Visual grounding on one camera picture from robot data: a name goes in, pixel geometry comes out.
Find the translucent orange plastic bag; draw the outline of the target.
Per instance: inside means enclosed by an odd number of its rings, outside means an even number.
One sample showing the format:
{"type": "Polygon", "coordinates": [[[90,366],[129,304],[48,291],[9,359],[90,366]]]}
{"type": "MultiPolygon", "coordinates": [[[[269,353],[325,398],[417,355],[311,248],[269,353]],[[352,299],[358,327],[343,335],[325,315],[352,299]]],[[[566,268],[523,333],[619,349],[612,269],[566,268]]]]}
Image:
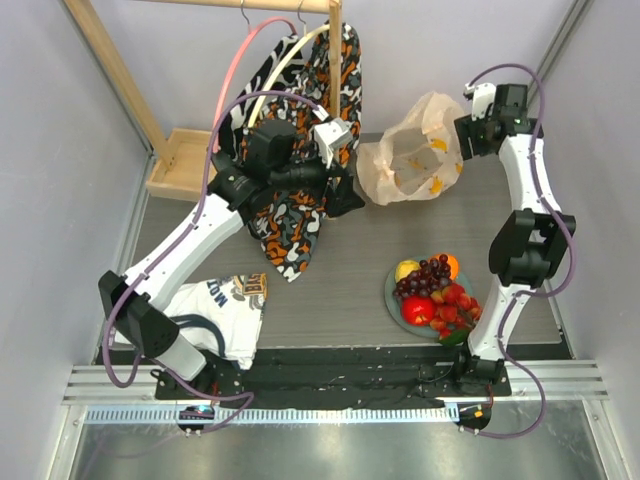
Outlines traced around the translucent orange plastic bag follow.
{"type": "Polygon", "coordinates": [[[454,127],[463,114],[450,96],[429,92],[379,141],[361,144],[356,172],[368,198],[382,206],[426,201],[452,187],[463,171],[454,127]]]}

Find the fake yellow apple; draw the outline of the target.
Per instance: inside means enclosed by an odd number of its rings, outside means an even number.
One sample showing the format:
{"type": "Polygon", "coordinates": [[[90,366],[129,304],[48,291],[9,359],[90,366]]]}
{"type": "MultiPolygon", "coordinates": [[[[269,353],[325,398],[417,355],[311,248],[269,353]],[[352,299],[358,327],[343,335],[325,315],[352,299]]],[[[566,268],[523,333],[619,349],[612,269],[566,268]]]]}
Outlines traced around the fake yellow apple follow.
{"type": "Polygon", "coordinates": [[[401,280],[408,277],[411,273],[419,271],[420,269],[420,263],[416,260],[407,259],[399,262],[394,273],[395,282],[400,282],[401,280]]]}

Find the fake dark grape bunch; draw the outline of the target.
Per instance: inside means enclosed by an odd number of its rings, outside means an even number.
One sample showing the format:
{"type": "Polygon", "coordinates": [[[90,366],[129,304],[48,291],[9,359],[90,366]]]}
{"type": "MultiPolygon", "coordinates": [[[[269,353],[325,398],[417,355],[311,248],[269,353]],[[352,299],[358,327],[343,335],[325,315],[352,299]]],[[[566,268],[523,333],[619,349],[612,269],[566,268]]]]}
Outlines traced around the fake dark grape bunch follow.
{"type": "Polygon", "coordinates": [[[441,264],[435,255],[419,261],[421,269],[396,283],[394,296],[404,300],[411,296],[429,297],[433,292],[450,286],[454,280],[449,278],[449,266],[441,264]]]}

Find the fake orange fruit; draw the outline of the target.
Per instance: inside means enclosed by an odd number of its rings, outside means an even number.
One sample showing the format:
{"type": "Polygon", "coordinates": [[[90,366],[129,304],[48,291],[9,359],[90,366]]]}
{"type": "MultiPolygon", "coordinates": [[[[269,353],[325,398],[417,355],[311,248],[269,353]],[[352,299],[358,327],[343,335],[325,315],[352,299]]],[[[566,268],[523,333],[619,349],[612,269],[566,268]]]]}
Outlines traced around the fake orange fruit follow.
{"type": "Polygon", "coordinates": [[[449,266],[449,278],[451,280],[455,280],[458,277],[460,272],[460,265],[458,259],[449,254],[449,253],[441,253],[435,255],[435,258],[441,263],[446,263],[449,266]]]}

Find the fake red apple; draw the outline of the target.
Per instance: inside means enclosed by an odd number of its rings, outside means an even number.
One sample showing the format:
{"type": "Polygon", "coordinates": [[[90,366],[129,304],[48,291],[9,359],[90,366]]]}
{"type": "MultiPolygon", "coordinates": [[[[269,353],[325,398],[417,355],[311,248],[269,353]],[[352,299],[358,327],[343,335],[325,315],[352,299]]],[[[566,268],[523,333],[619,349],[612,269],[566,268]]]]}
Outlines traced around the fake red apple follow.
{"type": "Polygon", "coordinates": [[[406,298],[401,307],[403,320],[412,326],[424,326],[435,317],[437,306],[431,298],[411,296],[406,298]]]}

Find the fake strawberry bunch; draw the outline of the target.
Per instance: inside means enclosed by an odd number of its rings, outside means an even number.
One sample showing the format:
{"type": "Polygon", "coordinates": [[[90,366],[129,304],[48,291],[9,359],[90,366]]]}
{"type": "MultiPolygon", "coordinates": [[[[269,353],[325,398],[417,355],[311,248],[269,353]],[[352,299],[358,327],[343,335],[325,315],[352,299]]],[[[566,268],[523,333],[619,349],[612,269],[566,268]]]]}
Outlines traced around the fake strawberry bunch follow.
{"type": "Polygon", "coordinates": [[[435,313],[429,325],[437,333],[437,342],[445,347],[464,343],[482,314],[478,301],[457,283],[433,291],[430,298],[435,313]]]}

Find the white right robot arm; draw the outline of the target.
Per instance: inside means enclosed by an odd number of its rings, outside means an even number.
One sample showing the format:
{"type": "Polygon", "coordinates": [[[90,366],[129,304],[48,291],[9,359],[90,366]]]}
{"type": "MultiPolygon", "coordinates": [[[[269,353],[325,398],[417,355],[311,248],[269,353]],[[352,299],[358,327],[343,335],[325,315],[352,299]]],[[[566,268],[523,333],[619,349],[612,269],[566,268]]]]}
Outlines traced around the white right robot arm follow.
{"type": "Polygon", "coordinates": [[[562,213],[543,160],[543,131],[528,115],[528,88],[468,84],[469,115],[454,122],[464,159],[495,154],[507,176],[512,211],[491,243],[493,283],[478,324],[454,361],[451,380],[465,395],[500,382],[517,320],[542,284],[555,276],[576,230],[562,213]]]}

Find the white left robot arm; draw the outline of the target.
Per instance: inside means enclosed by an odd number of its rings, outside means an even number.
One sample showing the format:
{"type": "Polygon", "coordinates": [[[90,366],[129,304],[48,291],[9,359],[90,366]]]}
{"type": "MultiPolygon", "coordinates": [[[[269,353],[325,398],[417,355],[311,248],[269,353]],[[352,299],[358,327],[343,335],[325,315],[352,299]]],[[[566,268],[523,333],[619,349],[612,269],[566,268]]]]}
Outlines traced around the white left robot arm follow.
{"type": "Polygon", "coordinates": [[[124,274],[106,272],[98,288],[106,316],[105,331],[117,331],[137,352],[173,371],[179,388],[190,398],[205,397],[213,385],[205,356],[164,314],[171,298],[193,271],[225,240],[252,221],[282,190],[325,192],[339,178],[346,193],[339,202],[357,201],[353,181],[336,159],[352,139],[339,118],[328,118],[311,130],[317,155],[293,161],[294,126],[267,120],[249,136],[243,163],[230,164],[207,178],[204,195],[194,210],[143,261],[124,274]]]}

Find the teal ceramic plate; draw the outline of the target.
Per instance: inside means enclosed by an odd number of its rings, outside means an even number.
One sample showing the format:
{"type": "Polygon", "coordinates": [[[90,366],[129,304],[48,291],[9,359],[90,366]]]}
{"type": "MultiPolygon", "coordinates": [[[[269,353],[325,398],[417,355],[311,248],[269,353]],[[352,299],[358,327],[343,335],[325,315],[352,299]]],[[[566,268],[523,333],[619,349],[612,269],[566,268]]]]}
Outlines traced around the teal ceramic plate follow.
{"type": "MultiPolygon", "coordinates": [[[[421,260],[425,260],[427,259],[427,257],[424,256],[413,256],[410,257],[409,259],[407,259],[407,261],[415,261],[415,262],[419,262],[421,260]]],[[[387,277],[386,280],[384,282],[384,301],[385,301],[385,305],[386,308],[389,312],[389,315],[394,319],[394,321],[400,326],[402,327],[404,330],[408,331],[409,333],[416,335],[418,337],[421,338],[426,338],[429,340],[433,340],[436,343],[438,342],[438,334],[436,331],[434,331],[433,329],[431,329],[429,326],[412,326],[408,323],[405,322],[405,320],[402,317],[402,313],[401,313],[401,307],[402,307],[402,302],[400,301],[399,298],[397,298],[396,296],[394,296],[393,291],[395,289],[395,285],[396,285],[396,281],[395,281],[395,270],[396,267],[393,267],[387,277]]],[[[459,271],[459,273],[456,276],[456,282],[458,284],[460,284],[466,291],[467,294],[469,294],[472,297],[475,297],[475,292],[472,288],[472,284],[468,278],[467,275],[465,275],[464,272],[459,271]]]]}

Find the orange camouflage patterned garment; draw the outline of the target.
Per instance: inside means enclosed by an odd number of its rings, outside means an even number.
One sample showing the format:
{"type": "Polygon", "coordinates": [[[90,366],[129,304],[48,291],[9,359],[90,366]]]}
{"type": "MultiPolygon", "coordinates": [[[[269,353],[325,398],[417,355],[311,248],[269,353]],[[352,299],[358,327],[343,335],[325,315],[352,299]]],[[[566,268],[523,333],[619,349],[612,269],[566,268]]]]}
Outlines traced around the orange camouflage patterned garment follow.
{"type": "MultiPolygon", "coordinates": [[[[330,30],[309,41],[300,51],[305,67],[299,80],[291,90],[281,90],[309,98],[317,104],[330,106],[330,30]]],[[[353,139],[339,150],[338,162],[347,166],[359,145],[362,116],[362,66],[361,44],[354,27],[345,23],[341,34],[340,65],[340,117],[348,125],[353,139]]],[[[256,122],[244,130],[244,135],[267,119],[287,120],[296,126],[303,139],[296,143],[294,153],[300,161],[309,160],[317,153],[317,146],[310,139],[310,130],[317,123],[309,106],[297,115],[304,126],[292,122],[291,104],[281,109],[284,119],[271,113],[266,119],[256,122]]],[[[237,155],[244,155],[246,141],[242,139],[237,155]]],[[[322,206],[323,200],[310,189],[285,190],[274,195],[271,205],[257,214],[249,224],[254,236],[260,240],[266,258],[289,282],[294,281],[307,268],[317,245],[323,220],[328,217],[322,206]]]]}

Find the black white zebra garment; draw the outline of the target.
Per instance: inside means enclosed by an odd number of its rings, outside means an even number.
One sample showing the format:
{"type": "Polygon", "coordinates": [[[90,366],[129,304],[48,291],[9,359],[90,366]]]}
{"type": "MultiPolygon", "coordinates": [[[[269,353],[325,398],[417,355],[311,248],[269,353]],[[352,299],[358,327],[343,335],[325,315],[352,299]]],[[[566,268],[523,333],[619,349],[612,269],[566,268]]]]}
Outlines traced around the black white zebra garment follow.
{"type": "MultiPolygon", "coordinates": [[[[236,56],[227,71],[227,75],[219,94],[216,112],[214,115],[214,125],[219,121],[221,121],[221,125],[210,155],[212,163],[209,174],[210,179],[214,178],[214,172],[218,173],[229,165],[232,165],[236,160],[237,150],[242,142],[248,119],[254,112],[258,114],[256,117],[256,125],[258,125],[259,120],[266,119],[271,113],[276,113],[277,118],[284,119],[281,109],[284,109],[287,104],[290,103],[292,108],[291,113],[293,114],[292,122],[298,127],[304,126],[303,121],[305,120],[305,117],[302,116],[301,120],[297,120],[297,115],[303,111],[307,111],[307,105],[299,104],[291,99],[283,97],[272,98],[270,102],[268,102],[268,98],[266,96],[247,99],[235,105],[227,115],[223,115],[230,82],[233,79],[237,66],[242,60],[245,51],[251,43],[257,39],[257,36],[258,34],[253,36],[249,35],[241,45],[240,49],[236,52],[236,56]]],[[[302,70],[305,67],[305,60],[303,59],[300,51],[297,51],[291,56],[289,62],[278,73],[271,84],[267,84],[267,81],[271,78],[275,69],[289,55],[289,52],[294,48],[298,41],[299,36],[297,34],[289,34],[282,37],[245,85],[244,89],[240,92],[240,96],[262,90],[291,90],[294,83],[299,80],[302,75],[302,70]]]]}

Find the white printed t-shirt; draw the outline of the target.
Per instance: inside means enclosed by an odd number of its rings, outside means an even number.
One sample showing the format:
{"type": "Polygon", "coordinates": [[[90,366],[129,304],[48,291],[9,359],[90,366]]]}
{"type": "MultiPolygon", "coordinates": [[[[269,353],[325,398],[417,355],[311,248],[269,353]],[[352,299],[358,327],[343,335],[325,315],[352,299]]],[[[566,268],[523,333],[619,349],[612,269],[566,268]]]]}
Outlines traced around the white printed t-shirt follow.
{"type": "Polygon", "coordinates": [[[158,362],[184,380],[206,367],[205,353],[251,368],[263,324],[266,275],[236,275],[181,286],[164,309],[180,329],[178,345],[158,362]]]}

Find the wooden clothes rack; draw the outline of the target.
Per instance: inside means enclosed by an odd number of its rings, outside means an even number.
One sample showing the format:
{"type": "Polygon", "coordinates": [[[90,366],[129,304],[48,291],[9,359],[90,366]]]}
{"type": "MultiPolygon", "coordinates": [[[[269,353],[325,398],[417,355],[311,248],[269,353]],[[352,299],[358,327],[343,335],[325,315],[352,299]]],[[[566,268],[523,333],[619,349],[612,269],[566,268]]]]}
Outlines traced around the wooden clothes rack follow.
{"type": "Polygon", "coordinates": [[[339,111],[342,4],[339,1],[68,1],[66,7],[106,72],[133,124],[156,156],[149,194],[194,202],[208,131],[226,71],[247,60],[247,18],[322,14],[330,24],[330,111],[339,111]]]}

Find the cream clothes hanger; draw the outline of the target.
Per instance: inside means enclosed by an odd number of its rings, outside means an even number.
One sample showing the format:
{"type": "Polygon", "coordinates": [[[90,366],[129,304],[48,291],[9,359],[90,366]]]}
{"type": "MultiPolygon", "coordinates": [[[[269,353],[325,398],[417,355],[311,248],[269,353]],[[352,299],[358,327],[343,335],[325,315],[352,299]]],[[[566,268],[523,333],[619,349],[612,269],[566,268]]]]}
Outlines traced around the cream clothes hanger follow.
{"type": "MultiPolygon", "coordinates": [[[[302,48],[312,39],[317,37],[319,34],[324,33],[330,29],[330,25],[328,23],[312,30],[311,32],[307,32],[306,28],[303,28],[304,36],[302,36],[294,46],[286,53],[283,59],[276,65],[274,70],[272,71],[270,77],[264,84],[264,91],[271,91],[276,80],[281,75],[281,73],[289,66],[291,60],[302,50],[302,48]]],[[[258,119],[258,116],[261,112],[264,102],[266,101],[266,95],[262,95],[257,98],[253,111],[249,116],[249,120],[247,122],[247,127],[252,128],[258,119]]]]}

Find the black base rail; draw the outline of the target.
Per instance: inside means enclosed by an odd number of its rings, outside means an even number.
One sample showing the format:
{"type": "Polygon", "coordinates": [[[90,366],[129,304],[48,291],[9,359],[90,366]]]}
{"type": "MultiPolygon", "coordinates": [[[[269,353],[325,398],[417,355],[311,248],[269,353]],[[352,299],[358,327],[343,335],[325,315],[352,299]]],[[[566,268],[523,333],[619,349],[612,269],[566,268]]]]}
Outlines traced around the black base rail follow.
{"type": "Polygon", "coordinates": [[[429,408],[441,397],[513,394],[506,371],[494,383],[455,378],[456,353],[436,346],[260,349],[246,372],[208,353],[192,385],[232,409],[244,392],[254,395],[251,408],[268,410],[429,408]]]}

